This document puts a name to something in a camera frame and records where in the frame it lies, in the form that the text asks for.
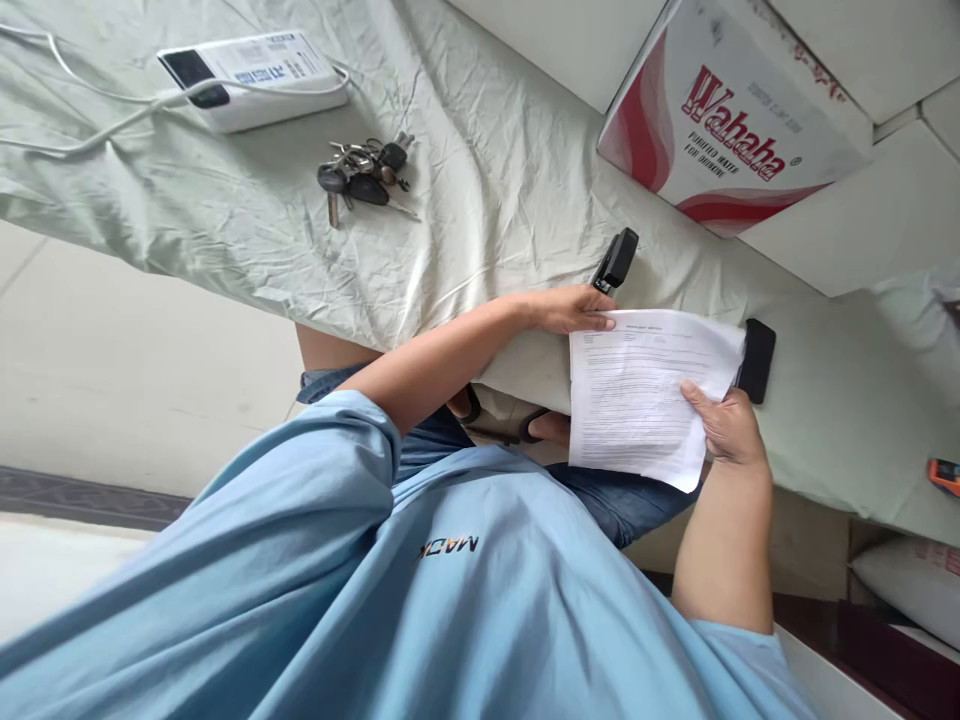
hand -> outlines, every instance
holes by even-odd
[[[527,314],[531,328],[567,335],[577,330],[613,330],[616,323],[602,315],[602,310],[616,310],[617,304],[590,285],[522,293],[514,298]]]
[[[680,392],[703,418],[707,449],[717,463],[767,466],[767,451],[760,437],[757,416],[743,390],[730,388],[723,402],[714,402],[694,383],[684,380],[680,383]]]

wahaha box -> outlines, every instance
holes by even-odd
[[[761,0],[670,0],[597,147],[732,237],[870,156],[873,125]]]

denim shorts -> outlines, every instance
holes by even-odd
[[[309,405],[335,390],[367,363],[339,370],[312,370],[300,378],[297,402]],[[400,449],[400,468],[394,483],[403,482],[428,465],[458,450],[473,447],[463,426],[446,405],[411,430]],[[700,494],[698,487],[685,493],[642,475],[548,465],[549,473],[573,492],[619,549],[689,507]]]

stack of papers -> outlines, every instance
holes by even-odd
[[[570,464],[692,492],[706,438],[680,381],[721,400],[743,361],[745,333],[677,310],[603,314],[616,321],[614,330],[570,335]]]

wahaha logo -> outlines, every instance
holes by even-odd
[[[690,97],[683,104],[683,111],[695,123],[699,123],[704,115],[712,113],[703,126],[717,140],[731,148],[747,167],[765,182],[770,182],[786,166],[773,152],[776,140],[768,138],[761,144],[760,138],[746,126],[747,113],[741,112],[733,117],[733,112],[724,107],[723,103],[733,97],[733,90],[725,88],[723,94],[715,98],[721,87],[723,83],[720,78],[710,72],[706,65],[701,66]]]

